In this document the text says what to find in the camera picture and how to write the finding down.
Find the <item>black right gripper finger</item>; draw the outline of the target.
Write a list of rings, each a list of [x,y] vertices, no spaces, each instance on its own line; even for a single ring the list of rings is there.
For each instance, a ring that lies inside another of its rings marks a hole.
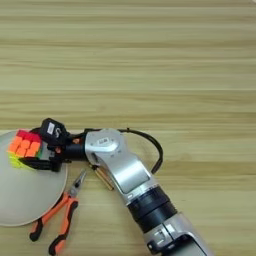
[[[49,170],[59,172],[62,166],[62,161],[58,158],[40,159],[38,157],[23,157],[19,161],[35,170]]]

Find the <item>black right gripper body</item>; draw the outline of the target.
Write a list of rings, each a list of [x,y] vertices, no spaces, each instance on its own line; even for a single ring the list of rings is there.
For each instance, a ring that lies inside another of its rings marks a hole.
[[[71,136],[63,145],[50,145],[54,158],[61,162],[87,161],[85,153],[86,133]]]

